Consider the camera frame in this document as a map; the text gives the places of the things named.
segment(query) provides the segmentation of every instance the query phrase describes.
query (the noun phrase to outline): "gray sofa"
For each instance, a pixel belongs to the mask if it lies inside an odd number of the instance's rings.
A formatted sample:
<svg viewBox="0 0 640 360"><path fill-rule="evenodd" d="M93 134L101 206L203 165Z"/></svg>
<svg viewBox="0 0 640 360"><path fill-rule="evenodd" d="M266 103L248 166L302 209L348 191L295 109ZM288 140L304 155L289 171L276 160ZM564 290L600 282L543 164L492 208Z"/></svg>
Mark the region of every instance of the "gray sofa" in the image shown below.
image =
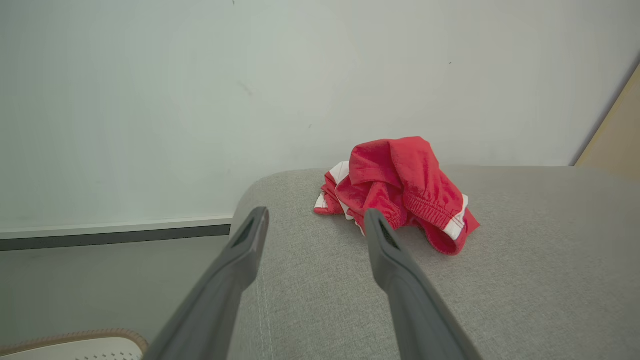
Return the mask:
<svg viewBox="0 0 640 360"><path fill-rule="evenodd" d="M640 358L640 185L597 170L443 167L480 222L462 253L401 244L485 359ZM313 207L326 169L255 183L232 235L267 206L269 233L244 292L230 359L397 359L365 238Z"/></svg>

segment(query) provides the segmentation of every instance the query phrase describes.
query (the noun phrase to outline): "baseboard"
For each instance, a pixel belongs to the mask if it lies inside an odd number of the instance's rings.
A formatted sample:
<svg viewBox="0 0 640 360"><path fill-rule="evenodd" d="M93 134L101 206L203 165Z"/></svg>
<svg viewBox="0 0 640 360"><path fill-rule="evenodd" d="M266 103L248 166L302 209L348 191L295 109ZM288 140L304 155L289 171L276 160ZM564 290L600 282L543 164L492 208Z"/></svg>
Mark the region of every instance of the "baseboard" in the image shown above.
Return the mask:
<svg viewBox="0 0 640 360"><path fill-rule="evenodd" d="M219 215L202 218L177 218L149 222L120 222L114 224L70 225L24 227L16 229L0 229L0 240L46 238L52 236L75 236L89 234L129 233L133 231L149 231L164 229L181 229L185 227L203 227L229 225L233 215Z"/></svg>

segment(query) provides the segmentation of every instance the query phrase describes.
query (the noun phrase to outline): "wall mark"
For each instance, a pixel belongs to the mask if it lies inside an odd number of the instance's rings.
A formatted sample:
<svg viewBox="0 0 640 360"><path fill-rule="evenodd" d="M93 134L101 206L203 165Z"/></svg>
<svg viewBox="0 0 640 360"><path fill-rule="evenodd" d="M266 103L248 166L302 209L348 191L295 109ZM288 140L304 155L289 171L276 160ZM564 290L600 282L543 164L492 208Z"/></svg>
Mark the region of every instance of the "wall mark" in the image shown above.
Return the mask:
<svg viewBox="0 0 640 360"><path fill-rule="evenodd" d="M246 86L242 81L238 81L238 86L240 86L249 96L253 96L253 92L249 89L249 86Z"/></svg>

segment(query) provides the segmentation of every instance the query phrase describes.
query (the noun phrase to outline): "wall trim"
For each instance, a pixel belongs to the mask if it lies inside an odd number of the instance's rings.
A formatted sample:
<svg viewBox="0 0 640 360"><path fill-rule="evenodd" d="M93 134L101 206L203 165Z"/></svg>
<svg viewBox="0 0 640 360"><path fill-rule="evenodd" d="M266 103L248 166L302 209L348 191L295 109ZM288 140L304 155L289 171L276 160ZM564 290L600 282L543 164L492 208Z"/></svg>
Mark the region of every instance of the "wall trim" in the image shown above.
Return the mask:
<svg viewBox="0 0 640 360"><path fill-rule="evenodd" d="M215 217L174 218L148 222L119 222L112 224L69 225L23 227L16 229L0 229L0 240L48 238L59 236L75 236L90 234L129 233L135 231L151 231L165 229L182 229L185 227L209 227L229 225L233 215L218 215Z"/></svg>
<svg viewBox="0 0 640 360"><path fill-rule="evenodd" d="M4 240L0 240L0 251L51 249L55 247L110 245L110 244L120 244L120 243L139 243L143 241L224 236L224 235L229 235L230 230L231 230L231 225L212 225L212 226L181 227L178 229L127 231L124 233L49 236L45 238L4 239Z"/></svg>

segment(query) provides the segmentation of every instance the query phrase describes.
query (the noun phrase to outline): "white stripe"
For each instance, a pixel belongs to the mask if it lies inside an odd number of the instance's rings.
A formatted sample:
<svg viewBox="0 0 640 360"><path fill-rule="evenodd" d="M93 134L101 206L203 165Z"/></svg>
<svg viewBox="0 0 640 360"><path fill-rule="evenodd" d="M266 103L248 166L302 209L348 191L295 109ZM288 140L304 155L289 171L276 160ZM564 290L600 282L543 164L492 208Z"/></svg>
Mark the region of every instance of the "white stripe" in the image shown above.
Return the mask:
<svg viewBox="0 0 640 360"><path fill-rule="evenodd" d="M366 236L366 235L364 234L364 231L363 231L363 230L362 230L362 228L360 227L360 224L358 224L358 223L355 223L355 224L358 226L358 229L360 229L360 232L362 233L362 236Z"/></svg>
<svg viewBox="0 0 640 360"><path fill-rule="evenodd" d="M444 233L449 235L453 240L457 240L462 233L462 229L464 229L464 217L465 211L467 210L467 205L469 205L469 197L465 194L462 194L462 211L460 211L453 219L449 221L447 226L444 228Z"/></svg>
<svg viewBox="0 0 640 360"><path fill-rule="evenodd" d="M320 196L318 197L318 199L316 200L316 205L314 206L314 208L321 208L321 209L326 209L329 207L329 205L326 203L326 200L324 199L324 196L326 195L325 192L322 192L320 194Z"/></svg>

